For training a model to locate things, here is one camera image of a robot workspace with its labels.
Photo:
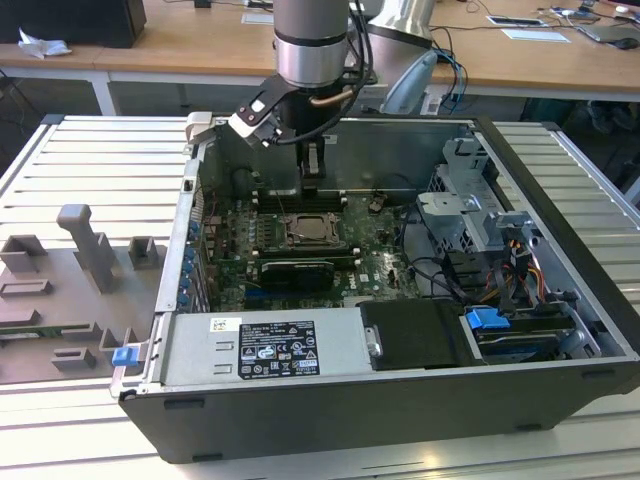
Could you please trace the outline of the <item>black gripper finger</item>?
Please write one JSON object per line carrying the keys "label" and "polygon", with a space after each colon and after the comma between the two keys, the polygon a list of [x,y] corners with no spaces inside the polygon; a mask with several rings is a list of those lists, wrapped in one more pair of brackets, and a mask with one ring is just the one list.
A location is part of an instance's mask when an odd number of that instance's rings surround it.
{"label": "black gripper finger", "polygon": [[300,192],[303,198],[318,194],[318,187],[326,178],[325,142],[308,141],[297,144],[297,165],[300,178]]}

